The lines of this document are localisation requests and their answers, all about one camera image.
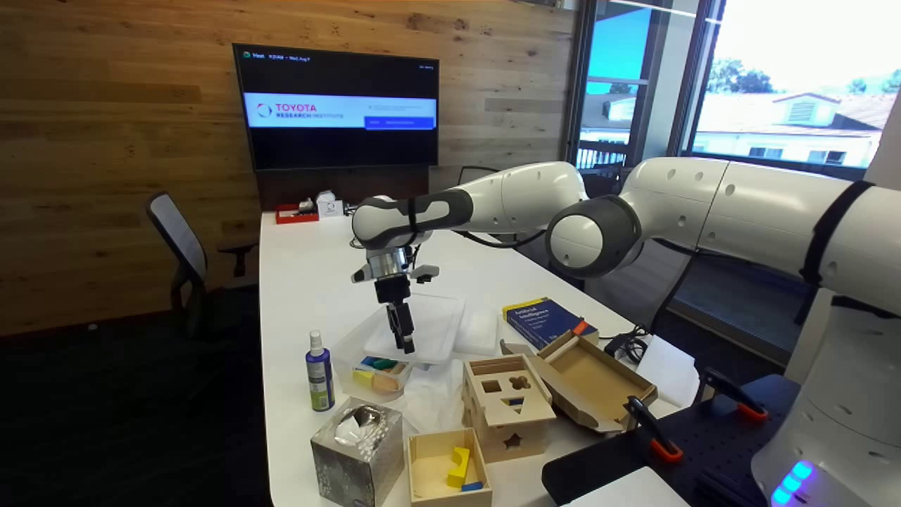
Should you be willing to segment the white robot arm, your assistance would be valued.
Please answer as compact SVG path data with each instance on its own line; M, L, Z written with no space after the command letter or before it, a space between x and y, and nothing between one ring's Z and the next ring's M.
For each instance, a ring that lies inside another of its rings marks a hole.
M721 253L832 294L815 359L752 479L769 507L901 503L901 193L724 158L648 158L610 197L565 160L524 163L432 196L373 196L351 215L399 349L407 286L432 231L541 234L551 266L615 272L643 243Z

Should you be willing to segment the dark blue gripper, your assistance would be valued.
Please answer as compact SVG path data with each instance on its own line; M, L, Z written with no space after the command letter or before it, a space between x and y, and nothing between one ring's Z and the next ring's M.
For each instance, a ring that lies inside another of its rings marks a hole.
M387 328L397 349L414 352L414 318L407 305L401 305L410 296L407 280L406 277L377 280L373 296L379 305L386 305Z

